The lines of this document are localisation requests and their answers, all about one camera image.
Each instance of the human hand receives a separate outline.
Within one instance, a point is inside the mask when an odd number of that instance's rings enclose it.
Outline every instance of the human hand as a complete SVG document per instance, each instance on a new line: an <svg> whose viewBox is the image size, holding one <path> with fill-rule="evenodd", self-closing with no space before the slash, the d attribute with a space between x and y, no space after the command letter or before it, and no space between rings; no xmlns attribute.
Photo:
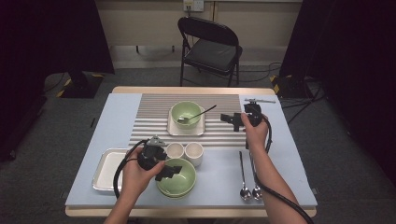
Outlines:
<svg viewBox="0 0 396 224"><path fill-rule="evenodd" d="M248 120L248 115L245 113L241 114L241 120L245 125L244 132L247 134L247 142L250 148L265 147L265 139L268 134L268 126L262 120L262 122L253 127Z"/></svg>
<svg viewBox="0 0 396 224"><path fill-rule="evenodd" d="M122 169L122 189L120 195L140 195L148 186L152 177L157 175L165 166L165 161L158 162L150 170L145 170L137 163L137 155L143 150L142 147L137 147L129 156L128 161Z"/></svg>

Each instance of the black folding chair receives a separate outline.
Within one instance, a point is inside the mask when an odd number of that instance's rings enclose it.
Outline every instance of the black folding chair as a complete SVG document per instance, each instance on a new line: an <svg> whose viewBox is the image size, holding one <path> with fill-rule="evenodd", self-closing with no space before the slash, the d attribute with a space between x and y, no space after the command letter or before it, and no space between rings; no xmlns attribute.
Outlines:
<svg viewBox="0 0 396 224"><path fill-rule="evenodd" d="M229 76L228 87L236 67L236 84L239 84L239 58L242 48L239 46L238 37L230 28L194 17L179 19L177 26L183 36L180 86L183 86L183 80L193 82L184 78L184 64L198 70ZM188 36L197 37L197 41L190 45Z"/></svg>

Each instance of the chair backrest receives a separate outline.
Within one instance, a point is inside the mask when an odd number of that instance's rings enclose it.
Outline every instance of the chair backrest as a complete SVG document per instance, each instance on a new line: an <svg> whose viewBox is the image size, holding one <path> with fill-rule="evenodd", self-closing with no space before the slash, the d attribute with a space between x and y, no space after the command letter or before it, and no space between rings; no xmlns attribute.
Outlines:
<svg viewBox="0 0 396 224"><path fill-rule="evenodd" d="M178 20L177 26L183 38L186 38L186 34L224 45L239 46L236 34L223 24L194 17L183 17Z"/></svg>

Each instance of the white cup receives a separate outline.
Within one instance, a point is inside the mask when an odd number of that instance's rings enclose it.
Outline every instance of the white cup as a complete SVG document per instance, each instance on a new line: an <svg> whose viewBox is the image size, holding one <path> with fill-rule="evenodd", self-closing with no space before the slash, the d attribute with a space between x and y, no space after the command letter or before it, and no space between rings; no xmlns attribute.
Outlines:
<svg viewBox="0 0 396 224"><path fill-rule="evenodd" d="M199 166L204 157L204 148L199 143L188 143L184 148L186 160L191 162L193 166Z"/></svg>
<svg viewBox="0 0 396 224"><path fill-rule="evenodd" d="M180 143L171 143L165 150L168 159L184 159L184 147Z"/></svg>

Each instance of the human arm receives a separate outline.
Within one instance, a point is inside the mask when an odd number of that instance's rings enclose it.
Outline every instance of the human arm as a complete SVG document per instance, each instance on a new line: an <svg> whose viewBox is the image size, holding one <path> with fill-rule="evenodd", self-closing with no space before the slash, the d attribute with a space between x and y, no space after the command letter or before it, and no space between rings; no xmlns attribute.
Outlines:
<svg viewBox="0 0 396 224"><path fill-rule="evenodd" d="M131 210L140 194L146 189L152 177L158 174L164 167L164 161L158 162L153 168L146 171L137 163L137 155L142 151L142 147L137 147L129 156L125 167L122 169L122 188L120 197L108 215L105 223L126 223Z"/></svg>
<svg viewBox="0 0 396 224"><path fill-rule="evenodd" d="M242 114L241 119L245 125L249 150L253 156L260 182L298 204L290 187L265 151L265 139L268 134L267 124L261 122L257 127L253 127L246 114ZM262 199L271 223L306 223L303 217L293 208L264 190L262 190Z"/></svg>

